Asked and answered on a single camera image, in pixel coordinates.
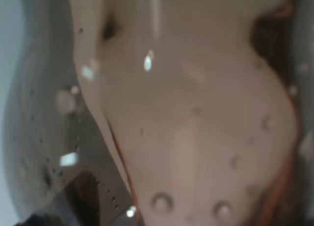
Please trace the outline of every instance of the white wall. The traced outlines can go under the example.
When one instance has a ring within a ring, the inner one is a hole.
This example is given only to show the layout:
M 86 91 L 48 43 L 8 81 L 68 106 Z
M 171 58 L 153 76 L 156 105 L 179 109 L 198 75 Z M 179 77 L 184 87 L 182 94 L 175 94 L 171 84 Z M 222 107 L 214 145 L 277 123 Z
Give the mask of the white wall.
M 23 31 L 21 0 L 0 0 L 0 146 L 5 102 L 17 67 Z M 2 147 L 0 148 L 0 225 L 13 226 L 19 219 L 5 181 Z

